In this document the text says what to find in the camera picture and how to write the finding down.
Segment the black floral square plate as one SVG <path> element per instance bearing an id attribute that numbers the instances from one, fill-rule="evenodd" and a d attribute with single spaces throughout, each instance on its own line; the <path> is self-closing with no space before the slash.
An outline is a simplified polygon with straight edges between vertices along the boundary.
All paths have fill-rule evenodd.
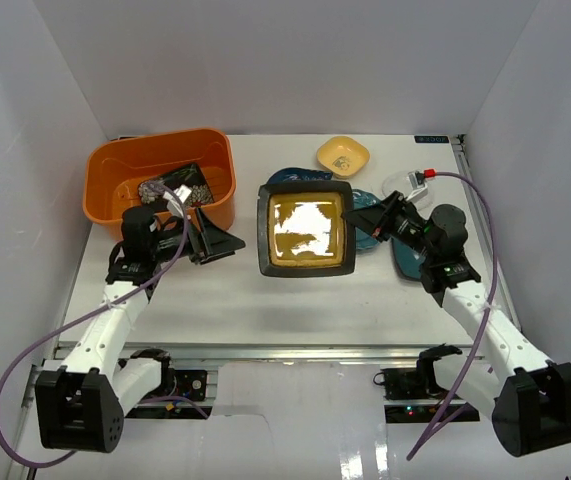
<path id="1" fill-rule="evenodd" d="M 164 174 L 152 177 L 138 186 L 138 195 L 143 205 L 152 207 L 156 212 L 167 209 L 167 201 L 162 198 L 162 191 L 154 186 L 155 183 L 163 184 L 171 189 L 182 186 L 188 187 L 191 194 L 183 201 L 188 207 L 200 207 L 214 202 L 212 191 L 206 181 L 200 167 L 194 163 L 188 163 Z"/>

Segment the yellow brown square plate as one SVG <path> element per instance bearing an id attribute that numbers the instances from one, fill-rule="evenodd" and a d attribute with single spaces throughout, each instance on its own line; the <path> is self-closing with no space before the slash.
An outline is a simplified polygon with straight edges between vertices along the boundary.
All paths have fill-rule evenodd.
<path id="1" fill-rule="evenodd" d="M 343 218 L 353 209 L 344 181 L 265 184 L 257 198 L 259 270 L 272 278 L 349 275 L 356 259 L 355 228 Z"/>

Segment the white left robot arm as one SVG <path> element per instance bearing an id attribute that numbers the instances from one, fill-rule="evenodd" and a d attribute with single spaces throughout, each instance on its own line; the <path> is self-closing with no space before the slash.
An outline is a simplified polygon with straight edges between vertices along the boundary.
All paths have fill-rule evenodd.
<path id="1" fill-rule="evenodd" d="M 174 392 L 170 355 L 147 348 L 124 359 L 126 340 L 171 262 L 186 257 L 203 265 L 245 246 L 202 211 L 194 221 L 172 216 L 162 222 L 147 206 L 123 213 L 121 235 L 109 257 L 98 314 L 60 366 L 36 380 L 39 433 L 47 449 L 110 453 L 134 407 Z"/>

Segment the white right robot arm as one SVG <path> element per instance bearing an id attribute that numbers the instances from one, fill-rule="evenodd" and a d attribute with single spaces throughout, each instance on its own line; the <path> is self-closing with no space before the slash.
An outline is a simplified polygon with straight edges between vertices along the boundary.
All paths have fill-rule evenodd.
<path id="1" fill-rule="evenodd" d="M 421 283 L 473 339 L 488 367 L 462 380 L 461 353 L 434 347 L 421 353 L 416 384 L 426 397 L 454 391 L 492 424 L 502 447 L 521 457 L 571 443 L 571 363 L 556 363 L 535 347 L 490 301 L 490 287 L 466 258 L 464 212 L 449 204 L 422 218 L 395 192 L 382 202 L 343 213 L 345 221 L 383 242 L 399 240 L 423 255 Z"/>

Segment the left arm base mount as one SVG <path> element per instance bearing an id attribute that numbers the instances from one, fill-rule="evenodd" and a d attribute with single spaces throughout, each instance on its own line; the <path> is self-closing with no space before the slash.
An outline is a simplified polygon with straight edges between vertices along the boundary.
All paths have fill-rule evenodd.
<path id="1" fill-rule="evenodd" d="M 201 402 L 206 398 L 207 383 L 206 370 L 168 368 L 162 374 L 161 385 L 147 393 L 141 403 L 179 403 L 185 399 Z"/>

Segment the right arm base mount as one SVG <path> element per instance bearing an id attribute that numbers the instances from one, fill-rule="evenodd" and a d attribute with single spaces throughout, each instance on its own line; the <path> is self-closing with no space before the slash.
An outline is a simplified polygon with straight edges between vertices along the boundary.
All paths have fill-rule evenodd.
<path id="1" fill-rule="evenodd" d="M 440 387 L 428 387 L 417 370 L 410 368 L 381 369 L 372 383 L 383 390 L 388 425 L 429 423 L 447 394 Z"/>

